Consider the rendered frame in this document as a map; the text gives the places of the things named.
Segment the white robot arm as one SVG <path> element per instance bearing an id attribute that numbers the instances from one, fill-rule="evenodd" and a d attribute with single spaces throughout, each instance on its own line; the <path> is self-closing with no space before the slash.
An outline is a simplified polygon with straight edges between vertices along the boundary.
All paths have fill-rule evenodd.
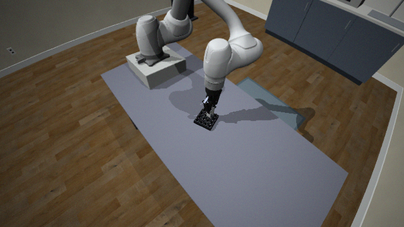
<path id="1" fill-rule="evenodd" d="M 224 86 L 225 76 L 261 57 L 263 44 L 244 29 L 237 14 L 224 0 L 201 1 L 221 17 L 230 30 L 228 41 L 222 38 L 213 39 L 205 50 L 204 84 L 209 90 L 218 91 Z M 152 67 L 170 57 L 163 52 L 162 47 L 190 36 L 193 31 L 193 23 L 187 14 L 190 4 L 191 0 L 173 0 L 172 9 L 162 21 L 151 15 L 139 18 L 136 24 L 136 38 L 140 49 L 140 54 L 135 56 L 137 64 L 144 62 Z"/>

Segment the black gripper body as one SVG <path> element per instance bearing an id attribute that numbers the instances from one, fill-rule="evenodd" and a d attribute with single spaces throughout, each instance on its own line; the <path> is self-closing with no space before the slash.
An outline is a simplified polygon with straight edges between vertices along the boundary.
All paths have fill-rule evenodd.
<path id="1" fill-rule="evenodd" d="M 221 89 L 221 90 L 222 90 L 222 89 Z M 215 96 L 219 95 L 219 94 L 221 93 L 221 90 L 212 91 L 212 90 L 209 90 L 208 88 L 205 87 L 206 98 L 207 98 L 207 96 L 208 96 L 208 100 L 209 100 L 209 101 L 212 101 L 212 97 L 213 97 L 213 96 L 215 97 Z"/>

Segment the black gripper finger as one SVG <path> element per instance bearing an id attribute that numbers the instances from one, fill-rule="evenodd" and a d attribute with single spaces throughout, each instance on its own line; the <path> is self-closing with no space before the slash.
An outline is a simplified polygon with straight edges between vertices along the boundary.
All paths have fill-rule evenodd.
<path id="1" fill-rule="evenodd" d="M 211 108 L 211 114 L 212 114 L 212 115 L 214 114 L 214 110 L 215 110 L 215 108 L 216 108 L 215 105 L 217 105 L 219 98 L 220 98 L 220 94 L 217 95 L 217 96 L 215 96 L 215 99 L 214 99 L 214 102 L 213 102 L 212 108 Z"/>
<path id="2" fill-rule="evenodd" d="M 212 97 L 212 101 L 209 101 L 209 100 L 208 100 L 208 96 L 207 96 L 207 98 L 202 101 L 202 102 L 203 102 L 203 105 L 204 105 L 204 108 L 205 108 L 205 110 L 206 110 L 206 115 L 207 115 L 209 118 L 211 117 L 211 108 L 212 108 L 212 104 L 213 104 L 213 102 L 214 102 L 214 99 L 215 99 L 215 97 L 213 96 L 213 97 Z"/>

